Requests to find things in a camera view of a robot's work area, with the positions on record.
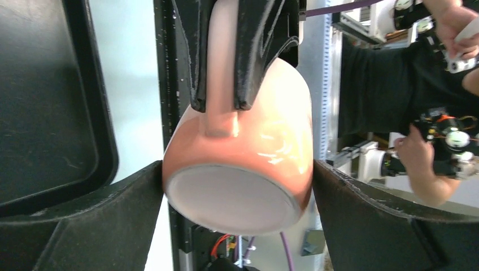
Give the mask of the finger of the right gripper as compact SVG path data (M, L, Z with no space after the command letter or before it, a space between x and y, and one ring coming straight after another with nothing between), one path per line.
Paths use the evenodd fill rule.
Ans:
M185 61L181 68L186 72L189 102L198 111L206 110L206 66L208 28L215 1L173 1L177 46Z
M300 1L240 1L234 106L250 110L268 67L282 58L298 65Z

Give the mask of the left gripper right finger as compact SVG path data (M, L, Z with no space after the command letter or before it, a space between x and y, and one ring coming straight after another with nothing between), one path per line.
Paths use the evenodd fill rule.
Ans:
M313 191L335 270L477 270L478 218L422 206L323 161Z

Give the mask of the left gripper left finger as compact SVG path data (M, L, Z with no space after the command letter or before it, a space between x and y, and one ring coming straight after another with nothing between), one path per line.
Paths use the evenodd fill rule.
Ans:
M2 270L144 270L163 199L156 161L32 215L1 219Z

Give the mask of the orange translucent cup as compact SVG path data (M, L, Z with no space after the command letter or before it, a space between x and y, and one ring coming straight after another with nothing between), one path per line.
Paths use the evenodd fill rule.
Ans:
M188 220L222 233L261 235L296 224L310 200L310 91L289 63L268 67L252 108L233 107L238 1L212 9L206 110L188 107L163 160L163 189Z

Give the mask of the operator lower hand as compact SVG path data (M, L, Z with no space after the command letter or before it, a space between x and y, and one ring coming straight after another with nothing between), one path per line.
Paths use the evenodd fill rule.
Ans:
M394 149L406 169L413 190L428 189L436 180L433 172L434 149L420 131L409 125L409 134L394 141Z

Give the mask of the operator upper hand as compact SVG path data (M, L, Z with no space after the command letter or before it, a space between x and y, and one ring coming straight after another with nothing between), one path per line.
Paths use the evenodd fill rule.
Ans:
M423 4L436 20L436 32L450 57L461 55L472 59L478 54L478 36L455 41L456 36L475 18L478 13L463 6L457 0L423 0Z

